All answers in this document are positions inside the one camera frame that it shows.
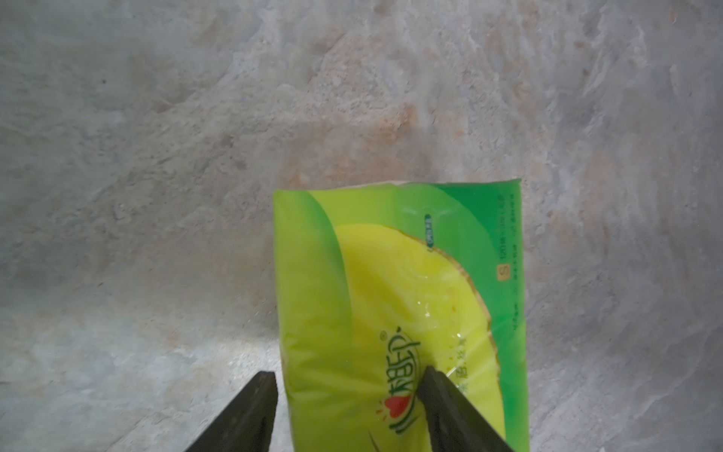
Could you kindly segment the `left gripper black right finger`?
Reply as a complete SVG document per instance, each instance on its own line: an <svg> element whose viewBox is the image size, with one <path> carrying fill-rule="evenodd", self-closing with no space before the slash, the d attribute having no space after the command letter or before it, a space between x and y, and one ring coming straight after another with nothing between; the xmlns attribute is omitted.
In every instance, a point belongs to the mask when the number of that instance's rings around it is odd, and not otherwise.
<svg viewBox="0 0 723 452"><path fill-rule="evenodd" d="M425 408L433 452L513 451L441 371L428 366L416 395Z"/></svg>

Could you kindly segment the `green tissue pack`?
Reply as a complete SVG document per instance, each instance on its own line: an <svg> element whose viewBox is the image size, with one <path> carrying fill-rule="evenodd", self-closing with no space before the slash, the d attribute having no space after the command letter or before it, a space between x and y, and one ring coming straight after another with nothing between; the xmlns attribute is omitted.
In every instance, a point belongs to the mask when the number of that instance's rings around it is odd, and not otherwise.
<svg viewBox="0 0 723 452"><path fill-rule="evenodd" d="M522 205L517 180L274 194L295 450L430 450L428 367L529 450Z"/></svg>

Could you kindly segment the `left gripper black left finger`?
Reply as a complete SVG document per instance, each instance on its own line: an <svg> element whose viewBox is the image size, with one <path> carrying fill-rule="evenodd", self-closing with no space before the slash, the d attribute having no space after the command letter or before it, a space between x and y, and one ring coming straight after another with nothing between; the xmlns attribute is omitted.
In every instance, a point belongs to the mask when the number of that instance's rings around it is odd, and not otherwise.
<svg viewBox="0 0 723 452"><path fill-rule="evenodd" d="M259 371L187 452L268 452L279 392L275 373Z"/></svg>

